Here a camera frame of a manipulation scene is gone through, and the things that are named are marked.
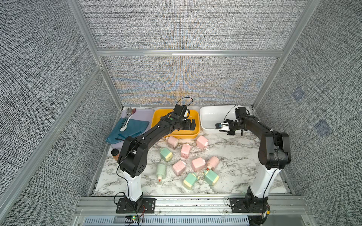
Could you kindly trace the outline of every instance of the brown jar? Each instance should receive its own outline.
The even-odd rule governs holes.
[[[111,155],[114,157],[114,159],[116,160],[116,162],[118,161],[118,156],[119,156],[119,151],[117,148],[112,149],[111,151]]]

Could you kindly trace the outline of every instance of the white tray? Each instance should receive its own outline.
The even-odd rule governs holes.
[[[252,111],[250,110],[250,106],[239,105],[239,107],[245,107],[250,112],[250,114],[253,115]],[[226,119],[235,120],[235,108],[237,108],[237,106],[233,107],[233,105],[202,107],[200,109],[200,121],[204,133],[225,133],[215,129],[215,124],[222,123],[227,113],[228,114]]]

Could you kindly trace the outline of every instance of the pink bottle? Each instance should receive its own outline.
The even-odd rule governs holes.
[[[205,159],[203,158],[197,158],[192,160],[191,162],[191,167],[194,170],[194,172],[202,170],[205,167]]]
[[[207,146],[209,145],[209,140],[206,139],[204,136],[199,136],[199,138],[196,140],[196,145],[201,150],[207,149]]]
[[[181,157],[189,158],[190,150],[191,150],[191,146],[189,144],[182,145]]]
[[[167,145],[172,148],[173,150],[176,149],[177,145],[178,145],[178,139],[173,137],[173,136],[169,136],[166,137],[166,141],[167,141]]]
[[[172,170],[177,176],[180,176],[181,174],[183,174],[185,169],[186,169],[186,163],[184,161],[181,161],[181,160],[176,162],[172,166]]]
[[[212,156],[209,161],[207,161],[206,168],[207,170],[214,170],[219,163],[220,160],[216,156]]]

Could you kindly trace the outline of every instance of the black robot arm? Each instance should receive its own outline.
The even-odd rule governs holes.
[[[235,109],[236,120],[225,120],[223,124],[216,124],[216,129],[227,128],[229,130],[221,130],[229,135],[235,135],[235,131],[241,129],[243,131],[250,130],[260,139],[258,158],[268,170],[271,168],[283,169],[290,163],[290,145],[289,136],[286,133],[279,133],[262,124],[257,117],[248,115],[245,107]]]
[[[188,116],[184,117],[186,112],[189,116],[190,110],[185,105],[175,105],[173,111],[162,116],[157,125],[150,130],[135,138],[127,137],[118,158],[120,169],[132,178],[139,176],[147,165],[148,150],[157,141],[176,129],[194,130],[195,120],[188,119]]]

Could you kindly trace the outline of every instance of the purple tray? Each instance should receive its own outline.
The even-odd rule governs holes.
[[[137,109],[136,112],[131,117],[131,119],[150,122],[146,128],[146,131],[147,131],[147,130],[151,129],[152,118],[153,118],[154,112],[155,111],[153,109]],[[124,118],[126,115],[127,115],[127,110],[122,112],[121,118]],[[123,141],[116,143],[116,144],[112,144],[112,148],[117,148],[117,149],[121,150],[122,145],[123,145]]]

